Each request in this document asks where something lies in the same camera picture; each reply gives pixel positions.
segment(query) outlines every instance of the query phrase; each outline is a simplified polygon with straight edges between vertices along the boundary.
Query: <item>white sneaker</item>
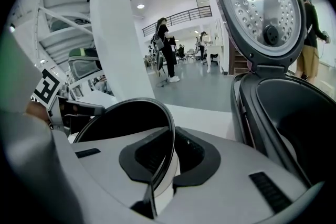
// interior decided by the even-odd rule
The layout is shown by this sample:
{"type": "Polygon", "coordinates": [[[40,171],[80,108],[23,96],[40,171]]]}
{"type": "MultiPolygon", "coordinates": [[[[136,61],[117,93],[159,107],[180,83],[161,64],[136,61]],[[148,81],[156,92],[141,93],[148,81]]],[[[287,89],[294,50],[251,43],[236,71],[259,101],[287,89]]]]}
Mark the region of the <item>white sneaker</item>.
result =
{"type": "Polygon", "coordinates": [[[180,81],[180,79],[177,76],[169,78],[169,82],[178,82],[178,81],[180,81]]]}

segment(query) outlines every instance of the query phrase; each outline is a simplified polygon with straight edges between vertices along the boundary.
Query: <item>railing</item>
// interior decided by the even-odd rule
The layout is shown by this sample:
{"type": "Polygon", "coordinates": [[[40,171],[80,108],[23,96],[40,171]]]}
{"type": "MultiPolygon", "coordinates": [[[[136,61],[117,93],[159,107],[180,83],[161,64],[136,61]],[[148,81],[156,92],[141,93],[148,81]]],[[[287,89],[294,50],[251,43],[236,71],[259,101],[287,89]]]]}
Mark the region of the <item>railing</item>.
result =
{"type": "MultiPolygon", "coordinates": [[[[167,26],[177,25],[179,23],[187,22],[189,20],[200,19],[204,17],[211,17],[212,12],[210,6],[204,6],[200,8],[193,8],[186,10],[184,12],[180,12],[169,17],[167,19],[167,26]]],[[[148,25],[143,28],[143,35],[148,36],[155,33],[156,23],[148,25]]]]}

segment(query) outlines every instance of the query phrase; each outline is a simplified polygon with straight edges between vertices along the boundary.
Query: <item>table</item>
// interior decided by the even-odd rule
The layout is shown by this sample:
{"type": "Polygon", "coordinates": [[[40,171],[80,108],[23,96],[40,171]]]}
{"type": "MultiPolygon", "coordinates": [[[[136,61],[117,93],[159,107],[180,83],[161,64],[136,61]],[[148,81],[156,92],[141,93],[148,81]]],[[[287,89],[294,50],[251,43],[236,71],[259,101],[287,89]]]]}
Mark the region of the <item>table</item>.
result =
{"type": "Polygon", "coordinates": [[[219,60],[218,60],[218,66],[219,71],[223,73],[223,68],[221,65],[221,61],[224,60],[224,45],[207,45],[206,46],[206,53],[207,57],[206,60],[208,62],[208,70],[207,73],[210,73],[211,68],[211,54],[218,54],[219,60]]]}

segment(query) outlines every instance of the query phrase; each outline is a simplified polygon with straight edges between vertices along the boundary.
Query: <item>vent slot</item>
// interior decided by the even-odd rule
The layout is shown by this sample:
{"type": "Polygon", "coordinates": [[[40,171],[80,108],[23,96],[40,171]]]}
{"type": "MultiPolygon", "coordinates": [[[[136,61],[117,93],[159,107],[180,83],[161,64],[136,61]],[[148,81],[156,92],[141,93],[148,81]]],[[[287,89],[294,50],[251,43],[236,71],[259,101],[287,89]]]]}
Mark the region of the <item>vent slot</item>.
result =
{"type": "Polygon", "coordinates": [[[255,173],[249,175],[253,183],[256,185],[268,205],[274,213],[281,212],[291,205],[291,201],[287,196],[274,184],[274,182],[264,173],[255,173]]]}

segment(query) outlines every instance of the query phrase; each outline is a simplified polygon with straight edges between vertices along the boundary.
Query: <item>khaki shorts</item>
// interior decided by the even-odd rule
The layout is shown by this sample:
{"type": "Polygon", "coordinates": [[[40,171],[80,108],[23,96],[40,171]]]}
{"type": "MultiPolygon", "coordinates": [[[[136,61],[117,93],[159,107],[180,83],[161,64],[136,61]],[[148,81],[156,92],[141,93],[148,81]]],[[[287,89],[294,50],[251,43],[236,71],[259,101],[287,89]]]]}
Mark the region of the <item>khaki shorts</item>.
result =
{"type": "Polygon", "coordinates": [[[314,78],[317,76],[319,62],[320,58],[317,48],[304,45],[297,60],[297,70],[303,71],[308,78],[314,78]]]}

